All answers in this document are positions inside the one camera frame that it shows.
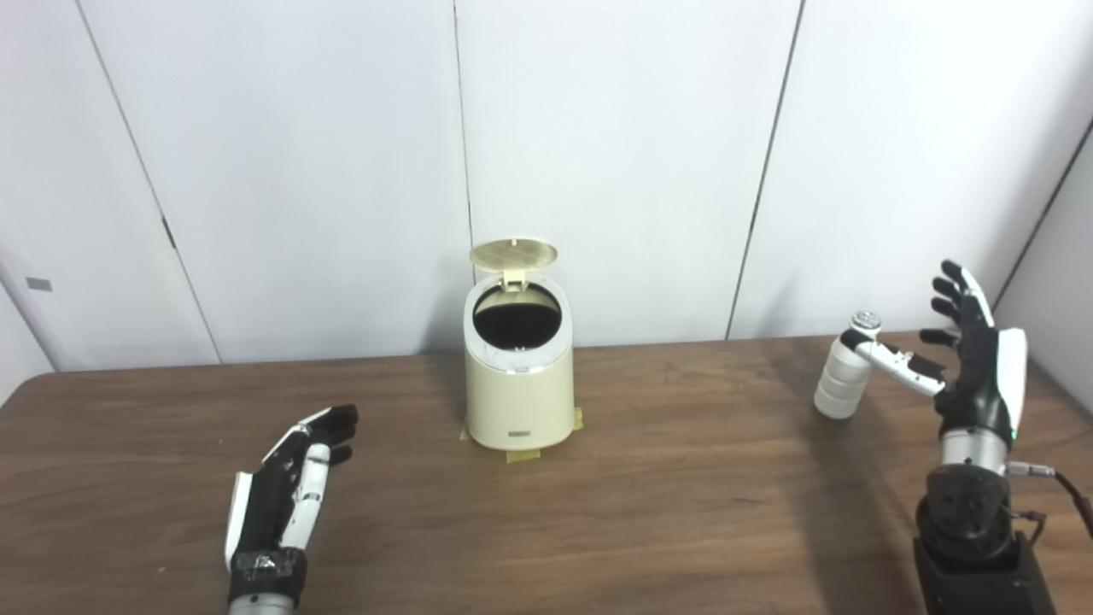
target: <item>robotic hand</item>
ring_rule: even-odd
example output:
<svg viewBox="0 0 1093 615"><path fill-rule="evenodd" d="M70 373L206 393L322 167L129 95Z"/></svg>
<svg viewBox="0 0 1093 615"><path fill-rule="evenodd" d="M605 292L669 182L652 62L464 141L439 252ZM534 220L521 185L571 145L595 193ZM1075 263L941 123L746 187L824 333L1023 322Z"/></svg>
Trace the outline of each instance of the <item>robotic hand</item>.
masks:
<svg viewBox="0 0 1093 615"><path fill-rule="evenodd" d="M356 433L353 405L293 426L255 474L235 476L224 559L230 615L292 615L307 577L304 549L322 506L327 472L352 457L338 447Z"/></svg>
<svg viewBox="0 0 1093 615"><path fill-rule="evenodd" d="M941 270L945 276L933 280L941 296L931 306L953 320L959 334L924 330L920 339L956 352L955 381L945 382L941 366L854 330L839 339L874 367L933 397L941 415L941 464L927 477L915 515L915 563L926 606L931 615L1054 615L1032 542L1011 525L1021 517L1042 529L1044 517L1014 512L1006 478L1023 409L1025 334L995 327L966 269L945 260Z"/></svg>

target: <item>trash can opening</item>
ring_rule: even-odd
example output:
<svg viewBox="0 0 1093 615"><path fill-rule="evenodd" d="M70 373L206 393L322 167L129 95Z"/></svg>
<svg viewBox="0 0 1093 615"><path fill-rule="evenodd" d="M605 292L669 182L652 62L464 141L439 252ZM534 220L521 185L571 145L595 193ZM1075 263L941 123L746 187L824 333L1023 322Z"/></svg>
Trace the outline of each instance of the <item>trash can opening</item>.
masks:
<svg viewBox="0 0 1093 615"><path fill-rule="evenodd" d="M502 351L529 351L550 342L562 328L562 310L550 292L528 284L519 292L495 286L474 306L474 330Z"/></svg>

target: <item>trash can lid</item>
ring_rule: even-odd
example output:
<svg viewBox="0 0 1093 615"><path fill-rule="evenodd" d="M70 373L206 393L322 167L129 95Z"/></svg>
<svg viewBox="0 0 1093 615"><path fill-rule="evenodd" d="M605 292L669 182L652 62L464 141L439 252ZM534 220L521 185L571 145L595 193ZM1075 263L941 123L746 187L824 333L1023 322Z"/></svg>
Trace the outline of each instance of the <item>trash can lid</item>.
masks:
<svg viewBox="0 0 1093 615"><path fill-rule="evenodd" d="M557 258L551 244L528 237L512 237L479 245L471 250L471 262L483 271L530 271L542 269Z"/></svg>

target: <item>white trash can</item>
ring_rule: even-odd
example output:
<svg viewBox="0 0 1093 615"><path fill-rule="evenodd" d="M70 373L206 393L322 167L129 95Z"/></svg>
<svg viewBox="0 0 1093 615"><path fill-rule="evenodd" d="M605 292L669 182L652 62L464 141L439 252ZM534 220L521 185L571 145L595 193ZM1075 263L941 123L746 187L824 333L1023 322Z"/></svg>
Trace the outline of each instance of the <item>white trash can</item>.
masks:
<svg viewBox="0 0 1093 615"><path fill-rule="evenodd" d="M471 250L492 273L463 307L467 431L500 451L557 445L573 433L573 321L562 288L537 272L549 243L508 238Z"/></svg>

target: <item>black cable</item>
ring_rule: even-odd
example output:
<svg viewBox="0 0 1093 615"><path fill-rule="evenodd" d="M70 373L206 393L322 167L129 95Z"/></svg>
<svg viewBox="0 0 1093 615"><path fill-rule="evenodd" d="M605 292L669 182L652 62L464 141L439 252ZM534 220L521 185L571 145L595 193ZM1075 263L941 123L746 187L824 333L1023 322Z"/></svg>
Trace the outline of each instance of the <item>black cable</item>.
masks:
<svg viewBox="0 0 1093 615"><path fill-rule="evenodd" d="M1083 496L1078 490L1078 487L1074 487L1074 484L1063 476L1062 473L1056 472L1055 480L1073 498L1074 507L1078 508L1078 515L1082 518L1082 523L1085 524L1085 531L1089 532L1090 539L1093 539L1093 505L1090 504L1090 499Z"/></svg>
<svg viewBox="0 0 1093 615"><path fill-rule="evenodd" d="M1039 535L1044 533L1044 528L1047 525L1047 516L1043 512L1036 512L1034 510L1016 511L1008 508L1004 510L1012 519L1024 519L1036 524L1036 529L1033 531L1032 537L1029 539L1029 545L1035 545L1036 541L1039 540Z"/></svg>

